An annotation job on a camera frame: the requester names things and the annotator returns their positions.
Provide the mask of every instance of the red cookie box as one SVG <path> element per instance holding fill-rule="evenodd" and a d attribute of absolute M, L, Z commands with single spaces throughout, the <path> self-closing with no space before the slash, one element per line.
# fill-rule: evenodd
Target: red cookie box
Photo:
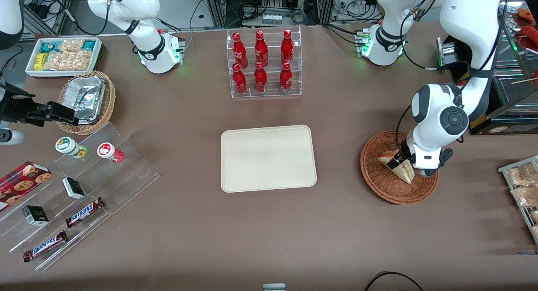
<path fill-rule="evenodd" d="M 25 162 L 3 178 L 0 178 L 0 211 L 6 209 L 51 177 L 52 174 L 50 174 L 48 168 Z"/>

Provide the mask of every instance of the wicker basket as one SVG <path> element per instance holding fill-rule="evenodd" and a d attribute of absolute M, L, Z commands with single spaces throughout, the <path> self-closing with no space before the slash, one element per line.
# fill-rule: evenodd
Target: wicker basket
<path fill-rule="evenodd" d="M 104 92 L 103 97 L 103 105 L 101 106 L 100 110 L 100 118 L 99 121 L 96 124 L 93 125 L 79 125 L 79 126 L 73 126 L 65 123 L 58 123 L 58 126 L 65 131 L 70 133 L 75 133 L 79 135 L 88 135 L 92 134 L 93 132 L 96 132 L 100 130 L 103 126 L 110 121 L 110 117 L 112 116 L 112 112 L 114 111 L 114 102 L 116 101 L 116 90 L 114 89 L 114 84 L 110 82 L 110 79 L 106 74 L 100 72 L 100 71 L 92 71 L 90 73 L 81 74 L 80 76 L 76 76 L 75 78 L 89 78 L 89 77 L 100 77 L 103 78 L 106 81 L 106 88 Z M 63 87 L 62 92 L 60 93 L 60 97 L 58 98 L 58 103 L 62 103 L 63 95 L 66 92 L 67 84 Z"/>
<path fill-rule="evenodd" d="M 415 178 L 411 184 L 392 173 L 377 157 L 383 152 L 398 149 L 394 133 L 395 130 L 380 132 L 367 141 L 361 152 L 361 171 L 370 188 L 383 199 L 398 205 L 419 203 L 434 192 L 439 182 L 439 172 L 425 178 L 415 168 Z M 398 132 L 400 143 L 406 136 L 405 132 Z"/>

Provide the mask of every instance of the snickers bar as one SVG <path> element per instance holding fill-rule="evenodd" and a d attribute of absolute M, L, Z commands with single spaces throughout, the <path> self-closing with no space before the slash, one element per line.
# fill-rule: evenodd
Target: snickers bar
<path fill-rule="evenodd" d="M 42 243 L 38 247 L 35 247 L 33 250 L 26 251 L 23 255 L 24 262 L 29 262 L 36 258 L 39 254 L 50 250 L 52 247 L 58 245 L 59 243 L 67 243 L 67 234 L 64 230 L 60 234 L 51 238 L 50 240 Z"/>
<path fill-rule="evenodd" d="M 101 208 L 104 205 L 105 203 L 103 202 L 101 197 L 99 197 L 98 199 L 93 201 L 91 204 L 86 206 L 84 209 L 75 213 L 75 215 L 73 215 L 72 217 L 66 219 L 67 228 L 73 227 L 75 224 L 84 220 L 84 218 L 88 217 L 90 214 L 92 214 L 94 211 L 96 211 L 97 209 Z"/>

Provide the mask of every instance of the acrylic display rack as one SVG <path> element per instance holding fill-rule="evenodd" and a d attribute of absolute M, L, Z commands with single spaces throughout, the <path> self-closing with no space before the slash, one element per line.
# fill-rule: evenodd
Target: acrylic display rack
<path fill-rule="evenodd" d="M 57 245 L 29 262 L 36 271 L 45 270 L 155 181 L 159 174 L 137 153 L 127 141 L 128 138 L 123 131 L 108 123 L 80 142 L 88 149 L 85 157 L 75 159 L 70 155 L 63 155 L 49 164 L 52 178 L 0 214 L 0 237 L 2 243 L 10 248 L 10 252 L 20 255 L 23 262 L 25 251 L 65 230 L 69 239 L 67 243 Z M 103 142 L 110 142 L 123 151 L 123 161 L 113 163 L 99 157 L 97 148 Z M 62 184 L 62 180 L 67 176 L 80 182 L 86 197 L 73 199 L 67 195 Z M 65 219 L 92 203 L 97 197 L 101 197 L 106 206 L 79 224 L 67 228 Z M 50 222 L 41 227 L 30 226 L 21 210 L 25 205 L 43 207 Z"/>
<path fill-rule="evenodd" d="M 284 94 L 280 92 L 280 72 L 282 71 L 282 63 L 280 60 L 280 45 L 284 38 L 284 30 L 290 29 L 292 31 L 293 41 L 293 60 L 290 63 L 290 71 L 292 71 L 292 89 L 290 93 Z M 254 71 L 256 70 L 256 54 L 254 53 L 254 46 L 256 45 L 256 33 L 250 29 L 237 29 L 228 30 L 226 38 L 226 52 L 228 57 L 228 74 L 230 75 L 230 91 L 232 98 L 264 98 L 264 97 L 288 97 L 302 94 L 302 54 L 301 54 L 301 28 L 295 27 L 275 27 L 264 28 L 264 38 L 267 42 L 267 49 L 269 50 L 269 65 L 265 67 L 267 72 L 267 90 L 265 93 L 260 93 L 256 90 L 256 83 L 254 80 Z M 234 80 L 232 75 L 234 73 L 232 65 L 235 63 L 234 58 L 234 40 L 231 36 L 234 32 L 241 34 L 241 41 L 246 47 L 246 58 L 248 59 L 248 67 L 243 70 L 246 77 L 246 95 L 239 95 L 234 87 Z"/>
<path fill-rule="evenodd" d="M 524 164 L 527 164 L 527 163 L 532 163 L 532 165 L 534 166 L 534 170 L 536 170 L 538 172 L 538 156 L 534 156 L 534 157 L 530 157 L 528 159 L 524 159 L 523 161 L 519 161 L 517 163 L 513 163 L 513 164 L 510 164 L 510 165 L 507 165 L 507 166 L 504 166 L 504 167 L 501 167 L 499 169 L 497 169 L 498 172 L 501 172 L 506 180 L 506 183 L 508 184 L 508 186 L 510 187 L 510 193 L 512 194 L 512 196 L 514 196 L 514 189 L 516 189 L 517 187 L 513 186 L 512 184 L 512 181 L 510 180 L 510 178 L 508 177 L 508 174 L 507 174 L 507 170 L 511 169 L 511 168 L 517 168 L 521 165 L 524 165 Z M 519 211 L 521 211 L 521 214 L 523 215 L 523 219 L 525 219 L 525 222 L 527 223 L 527 226 L 529 227 L 529 230 L 532 226 L 538 224 L 536 222 L 534 222 L 533 218 L 530 216 L 530 213 L 534 210 L 538 210 L 537 207 L 520 207 L 519 205 L 517 206 L 519 207 Z M 534 236 L 534 233 L 530 233 L 530 235 L 533 236 L 534 238 L 534 243 L 536 243 L 536 245 L 538 245 L 538 239 L 536 238 L 536 236 Z"/>

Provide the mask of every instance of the small jar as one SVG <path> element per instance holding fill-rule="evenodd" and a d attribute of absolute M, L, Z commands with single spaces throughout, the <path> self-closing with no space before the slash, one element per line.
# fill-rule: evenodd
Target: small jar
<path fill-rule="evenodd" d="M 56 151 L 63 154 L 72 155 L 76 159 L 82 159 L 86 153 L 88 153 L 88 149 L 86 149 L 86 147 L 80 145 L 68 136 L 64 136 L 56 142 Z"/>
<path fill-rule="evenodd" d="M 123 161 L 123 151 L 116 149 L 111 143 L 102 143 L 99 145 L 98 155 L 103 159 L 109 159 L 114 163 Z"/>

